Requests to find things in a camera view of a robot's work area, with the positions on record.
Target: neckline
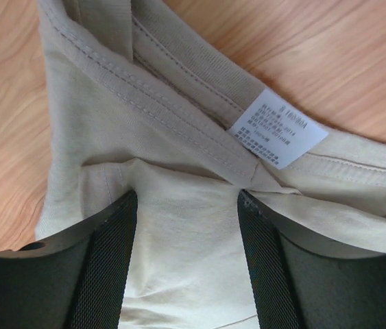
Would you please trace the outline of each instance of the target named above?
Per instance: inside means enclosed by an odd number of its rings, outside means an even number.
[[[191,147],[197,145],[204,147],[212,158],[211,162],[220,158],[214,165],[220,169],[217,172],[223,172],[223,178],[247,188],[251,185],[250,180],[254,176],[258,163],[271,169],[245,150],[226,133],[225,129],[192,106],[191,102],[184,97],[174,95],[170,87],[163,86],[162,82],[147,72],[138,69],[125,58],[99,44],[87,30],[67,16],[61,1],[39,0],[39,3],[45,13],[43,18],[41,15],[41,25],[56,35],[59,47],[76,65],[86,67],[87,70],[88,61],[96,62],[97,59],[94,56],[98,56],[107,69],[112,72],[121,72],[123,80],[130,80],[129,83],[132,84],[137,83],[137,80],[149,82],[148,84],[156,89],[156,94],[166,99],[161,102],[166,108],[171,106],[184,108],[185,115],[181,116],[184,121],[182,129],[186,129],[186,138],[192,141]],[[144,33],[157,40],[159,46],[154,47],[157,56],[155,54],[152,56],[176,61],[180,67],[178,69],[180,76],[190,75],[192,79],[190,87],[195,86],[200,89],[200,92],[207,89],[209,97],[206,98],[204,107],[212,108],[224,119],[224,125],[234,123],[264,89],[265,85],[261,81],[212,48],[162,1],[133,0],[132,13],[136,25],[134,37]],[[145,45],[143,40],[144,38],[137,38],[134,47]],[[90,58],[87,51],[95,55]],[[173,77],[173,72],[162,74]],[[90,75],[106,88],[116,90],[115,80],[118,76],[106,77],[103,73],[95,72],[95,69],[90,72]],[[197,93],[190,87],[186,88],[187,93]],[[176,119],[178,118],[173,116],[167,117],[168,121]],[[321,126],[328,130],[329,136],[282,171],[296,170],[386,187],[386,144]]]

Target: wooden surface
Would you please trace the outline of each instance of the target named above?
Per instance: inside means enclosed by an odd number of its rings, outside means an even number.
[[[166,0],[313,118],[386,143],[385,0]],[[0,0],[0,250],[34,238],[49,119],[33,0]]]

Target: stitching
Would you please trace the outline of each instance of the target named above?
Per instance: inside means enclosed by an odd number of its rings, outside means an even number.
[[[91,59],[93,62],[95,62],[96,64],[98,64],[100,67],[102,67],[103,69],[107,70],[108,72],[111,72],[115,77],[118,77],[119,79],[123,80],[125,83],[127,83],[129,86],[137,89],[138,91],[142,92],[144,95],[147,95],[148,97],[150,97],[151,99],[153,99],[154,101],[156,101],[158,104],[160,104],[161,106],[163,106],[165,109],[167,109],[168,111],[170,111],[171,114],[175,115],[179,120],[183,121],[184,123],[186,123],[187,125],[189,125],[190,127],[192,127],[193,129],[197,130],[200,134],[204,135],[205,137],[211,139],[212,141],[216,142],[219,146],[223,147],[226,151],[229,151],[231,154],[233,154],[234,156],[236,156],[237,158],[239,158],[239,154],[234,150],[234,147],[231,147],[230,149],[228,147],[226,147],[225,145],[221,144],[219,141],[217,141],[216,139],[214,139],[212,136],[209,136],[207,135],[206,133],[204,133],[203,131],[197,129],[194,125],[192,125],[191,123],[189,123],[188,121],[185,121],[183,118],[181,118],[178,114],[176,114],[176,112],[174,112],[173,110],[171,110],[170,108],[168,108],[165,104],[161,103],[160,101],[158,101],[157,99],[155,99],[154,97],[152,96],[155,96],[156,98],[159,98],[165,102],[167,102],[170,106],[173,106],[174,108],[176,108],[177,110],[180,110],[182,111],[183,114],[185,114],[188,118],[192,119],[192,120],[195,120],[195,118],[189,114],[187,111],[185,111],[184,108],[182,108],[181,106],[179,105],[176,105],[172,102],[170,102],[165,96],[161,95],[160,93],[156,92],[153,88],[151,88],[151,86],[149,86],[148,84],[146,84],[145,82],[141,81],[140,79],[137,79],[134,75],[130,75],[128,72],[124,71],[123,69],[120,69],[119,67],[115,66],[114,64],[110,63],[109,61],[107,61],[107,59],[105,59],[103,56],[100,56],[97,52],[93,51],[91,48],[89,48],[88,46],[86,45],[83,45],[79,40],[76,40],[77,43],[79,43],[81,46],[83,47],[88,47],[88,50],[92,53],[92,55],[96,58],[99,58],[102,62],[104,62],[106,64],[106,66],[109,66],[109,67],[106,67],[104,66],[102,63],[96,61],[96,59],[94,59],[93,57],[90,57],[87,53],[85,53],[82,49],[80,49],[79,47],[77,47],[77,45],[74,44],[74,42],[72,40],[69,40],[71,43],[73,43],[74,47],[76,47],[77,49],[79,49],[84,55],[86,55],[86,57],[88,57],[89,59]],[[131,84],[129,81],[127,81],[126,79],[124,79],[123,77],[119,76],[118,74],[116,74],[113,70],[115,71],[119,71],[120,73],[124,74],[126,77],[130,78],[133,82],[136,82],[136,84],[138,84],[139,86],[142,86],[144,87],[145,89],[147,89],[149,92],[150,92],[150,95],[147,94],[144,90],[141,90],[141,89],[138,89],[135,85]]]
[[[108,186],[108,178],[106,175],[106,166],[103,166],[103,172],[104,172],[104,182],[106,183],[106,189],[108,190],[108,193],[109,193],[109,201],[110,201],[110,203],[112,203],[112,196],[110,195],[110,190],[109,190],[109,186]]]
[[[63,28],[66,32],[68,32],[75,40],[71,40],[68,36],[64,35],[55,25],[54,23],[52,22],[51,20],[51,17],[49,15],[49,11],[51,11],[51,8],[48,6],[48,10],[44,10],[45,14],[47,15],[47,18],[49,19],[49,22],[51,23],[52,27],[61,35],[63,36],[66,40],[68,40],[77,50],[79,50],[81,53],[83,53],[86,57],[90,58],[93,62],[95,62],[96,64],[98,64],[101,68],[107,70],[108,72],[111,72],[113,75],[117,76],[119,79],[123,80],[124,82],[128,83],[131,87],[137,89],[138,91],[141,91],[143,94],[147,95],[148,97],[152,98],[154,101],[157,101],[156,99],[154,99],[151,95],[148,95],[147,93],[144,93],[142,90],[138,89],[136,86],[134,86],[133,84],[129,83],[127,80],[125,80],[124,78],[118,76],[115,72],[111,71],[110,69],[108,69],[107,67],[105,67],[104,65],[102,65],[101,63],[99,63],[98,61],[96,61],[94,58],[90,57],[89,54],[87,54],[85,51],[83,51],[82,48],[78,47],[77,46],[77,43],[81,46],[81,47],[85,47],[87,48],[95,57],[98,57],[100,58],[99,54],[96,53],[95,51],[93,51],[89,46],[86,46],[86,45],[83,45],[78,39],[77,37],[71,32],[69,31],[68,29],[66,29],[65,27],[61,26],[61,28]],[[105,58],[101,58],[106,64],[109,64],[110,66],[113,66],[113,64],[109,63]],[[123,74],[125,75],[128,75],[128,77],[131,77],[131,80],[132,78],[134,79],[134,81],[139,81],[141,83],[143,83],[142,81],[136,79],[134,76],[130,75],[129,73],[125,72],[124,70],[120,70]],[[134,103],[133,101],[131,101],[130,99],[128,99],[127,97],[123,96],[122,94],[118,93],[117,91],[115,91],[112,87],[110,87],[109,85],[107,85],[105,82],[102,82],[99,78],[94,78],[94,80],[96,80],[97,82],[99,82],[101,85],[105,86],[108,90],[110,90],[112,93],[116,94],[118,97],[122,98],[124,101],[130,103],[131,105],[133,105],[134,107],[138,108],[139,110],[141,110],[142,112],[144,112],[145,114],[147,114],[148,116],[150,116],[151,118],[153,118],[154,120],[158,121],[161,125],[169,128],[170,130],[172,130],[173,132],[175,132],[176,134],[184,137],[185,139],[187,139],[188,141],[190,141],[191,143],[193,143],[197,148],[199,148],[202,152],[210,155],[213,157],[214,160],[217,160],[218,162],[222,163],[223,165],[225,165],[227,168],[229,168],[230,170],[234,171],[235,173],[238,173],[242,176],[245,176],[245,173],[243,171],[240,171],[238,169],[234,169],[233,166],[226,162],[225,160],[223,160],[222,158],[219,158],[217,157],[216,154],[210,152],[209,150],[207,150],[206,148],[203,148],[199,143],[197,143],[195,140],[193,140],[191,137],[188,137],[187,135],[184,135],[182,132],[179,132],[177,129],[175,129],[174,127],[170,126],[168,123],[164,122],[162,119],[159,119],[156,115],[154,115],[153,113],[151,113],[149,110],[145,109],[144,107],[142,106],[139,106],[138,104]],[[191,125],[190,123],[188,123],[187,121],[185,121],[183,118],[179,117],[176,113],[174,113],[171,109],[169,109],[168,107],[166,107],[164,104],[161,104],[159,103],[160,105],[162,105],[164,108],[166,108],[168,111],[170,111],[173,115],[177,116],[177,118],[181,121],[183,121],[184,123],[186,123],[187,125],[190,125],[192,128],[196,129],[200,134],[203,134],[205,135],[205,137],[211,139],[212,141],[215,141],[220,147],[223,147],[224,149],[226,149],[227,151],[229,151],[230,153],[232,153],[228,148],[226,148],[224,145],[222,145],[221,143],[217,142],[215,139],[213,139],[212,137],[208,136],[207,134],[203,133],[201,130],[197,129],[196,127],[194,127],[193,125]]]
[[[181,62],[179,62],[171,53],[169,53],[165,47],[163,47],[159,42],[154,40],[153,36],[151,36],[144,27],[137,21],[136,18],[133,17],[133,24],[139,28],[144,35],[149,39],[152,43],[154,43],[157,48],[159,48],[172,62],[176,64],[183,72],[185,72],[187,75],[192,77],[198,84],[208,89],[210,92],[212,92],[214,95],[218,96],[220,99],[225,101],[228,105],[232,106],[235,110],[238,112],[243,112],[243,109],[238,106],[236,103],[234,103],[231,99],[225,97],[221,93],[218,93],[214,88],[210,87],[208,84],[203,82],[200,78],[198,78],[196,75],[194,75],[188,68],[186,68]]]
[[[327,173],[316,173],[316,171],[301,169],[301,168],[297,168],[297,167],[293,167],[293,166],[288,166],[288,168],[294,169],[294,170],[297,170],[297,171],[300,171],[300,172],[303,172],[303,173],[314,173],[314,174],[319,174],[319,175],[330,177],[330,178],[335,178],[335,179],[338,179],[338,180],[345,180],[347,182],[353,182],[353,183],[370,185],[370,186],[386,187],[386,184],[380,184],[380,183],[375,183],[375,182],[373,182],[373,183],[371,183],[371,182],[364,182],[364,181],[361,181],[361,180],[353,180],[352,178],[342,177],[342,176],[338,176],[338,175],[331,175],[331,174],[327,174]],[[373,170],[375,172],[378,172],[377,169],[369,169],[369,168],[362,168],[362,169],[363,170]]]
[[[359,169],[362,169],[364,171],[373,171],[373,172],[376,172],[376,173],[384,173],[384,174],[386,174],[386,169],[369,168],[369,167],[366,167],[366,166],[364,166],[362,164],[355,164],[355,163],[351,163],[351,162],[348,162],[348,161],[344,162],[344,161],[339,160],[339,159],[326,158],[325,156],[318,156],[316,154],[310,154],[310,153],[307,153],[306,156],[311,156],[311,157],[315,157],[315,158],[321,158],[322,161],[327,161],[327,162],[332,162],[332,163],[336,163],[336,164],[339,164],[339,165],[359,168]],[[303,171],[303,172],[310,172],[310,173],[312,172],[312,170],[305,170],[305,169],[301,169],[301,168],[298,168],[298,167],[295,167],[295,166],[288,166],[288,168],[295,169],[295,170],[298,170],[298,171]],[[334,175],[327,175],[327,174],[325,174],[325,175],[328,176],[328,177],[332,177],[332,178],[336,177]]]
[[[185,99],[188,99],[189,102],[192,103],[196,108],[201,108],[202,112],[204,112],[205,114],[207,114],[210,117],[215,117],[220,122],[222,122],[225,126],[231,125],[231,124],[229,124],[228,120],[223,118],[219,113],[216,113],[212,110],[209,110],[208,108],[205,108],[204,106],[198,104],[198,102],[196,102],[194,99],[191,99],[188,95],[185,95],[185,93],[183,91],[179,90],[176,86],[174,86],[171,82],[169,82],[167,80],[167,78],[165,78],[165,76],[163,76],[159,71],[157,71],[148,61],[146,61],[143,57],[141,57],[137,52],[135,52],[133,56],[135,56],[136,59],[139,62],[141,62],[141,64],[143,64],[148,71],[152,72],[159,80],[163,81],[165,84],[170,86],[172,89],[175,89],[176,92],[178,94],[180,94],[182,97],[184,97]],[[204,128],[208,128],[208,125],[205,122],[201,122],[200,125]]]
[[[123,174],[121,172],[121,168],[119,165],[117,166],[117,169],[118,169],[118,173],[119,173],[119,179],[121,180],[121,186],[124,186]]]
[[[379,171],[381,173],[386,173],[386,169],[380,169],[380,168],[368,168],[367,166],[363,165],[363,164],[356,164],[356,163],[350,163],[348,161],[344,162],[340,159],[331,159],[331,158],[324,158],[323,156],[318,156],[318,155],[315,155],[315,154],[310,154],[311,156],[317,156],[317,157],[320,157],[322,158],[322,160],[324,161],[329,161],[329,162],[333,162],[333,163],[337,163],[339,165],[348,165],[348,166],[351,166],[351,167],[356,167],[356,168],[360,168],[360,169],[364,169],[364,170],[370,170],[370,171]]]

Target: fabric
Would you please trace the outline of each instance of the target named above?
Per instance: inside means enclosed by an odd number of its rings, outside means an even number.
[[[301,245],[318,233],[329,255],[386,253],[386,145],[323,126],[325,140],[273,169],[226,132],[265,85],[161,1],[38,4],[53,162],[36,237],[137,192],[119,328],[258,328],[243,188],[305,227],[289,229]]]

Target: beige t-shirt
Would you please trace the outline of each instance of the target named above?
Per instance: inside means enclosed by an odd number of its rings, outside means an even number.
[[[53,163],[38,239],[133,188],[138,224],[119,328],[258,328],[241,189],[323,253],[386,253],[386,145],[329,135],[282,170],[227,130],[264,90],[159,0],[38,0]],[[338,247],[335,241],[361,249]]]

